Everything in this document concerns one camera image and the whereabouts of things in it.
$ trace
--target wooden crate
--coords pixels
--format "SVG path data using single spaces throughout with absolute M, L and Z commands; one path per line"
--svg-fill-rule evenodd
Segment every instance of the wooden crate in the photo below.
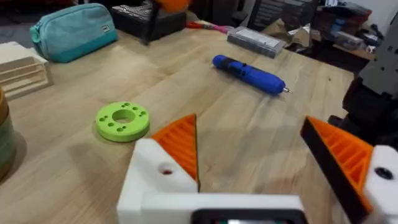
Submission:
M 8 100 L 53 85 L 49 62 L 16 42 L 0 44 L 0 86 Z

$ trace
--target black case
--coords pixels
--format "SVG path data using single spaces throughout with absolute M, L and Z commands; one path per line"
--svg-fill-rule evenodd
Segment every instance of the black case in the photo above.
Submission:
M 114 6 L 110 11 L 117 29 L 141 38 L 147 29 L 151 9 L 152 6 L 145 2 L 143 6 L 136 7 Z M 168 14 L 160 10 L 155 29 L 149 41 L 180 31 L 185 28 L 186 23 L 187 15 L 185 11 Z

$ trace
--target green spool holder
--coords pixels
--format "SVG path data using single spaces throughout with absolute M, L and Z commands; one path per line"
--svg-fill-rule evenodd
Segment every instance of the green spool holder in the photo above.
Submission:
M 111 103 L 98 111 L 96 127 L 99 135 L 110 141 L 134 141 L 149 131 L 149 114 L 135 103 Z

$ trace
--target blue rotary tool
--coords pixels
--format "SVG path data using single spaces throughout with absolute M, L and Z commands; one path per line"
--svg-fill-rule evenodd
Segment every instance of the blue rotary tool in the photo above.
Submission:
M 258 68 L 255 68 L 237 60 L 231 59 L 224 55 L 217 55 L 213 58 L 213 65 L 225 71 L 236 78 L 250 84 L 260 90 L 266 91 L 272 95 L 278 95 L 279 93 L 291 91 L 286 88 L 286 84 L 276 75 L 265 72 Z

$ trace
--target table surface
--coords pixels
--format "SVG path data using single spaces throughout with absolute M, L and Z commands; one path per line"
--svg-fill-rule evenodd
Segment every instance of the table surface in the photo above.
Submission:
M 19 147 L 0 185 L 0 223 L 117 222 L 134 143 L 106 141 L 94 128 L 96 112 L 115 101 L 148 109 L 148 136 L 198 115 L 202 192 L 297 194 L 310 223 L 341 218 L 331 215 L 336 199 L 300 128 L 306 114 L 345 114 L 352 73 L 287 50 L 267 58 L 213 30 L 185 29 L 150 47 L 119 36 L 95 53 L 53 64 L 54 86 L 9 102 Z M 270 97 L 215 70 L 218 54 L 281 77 L 293 93 Z

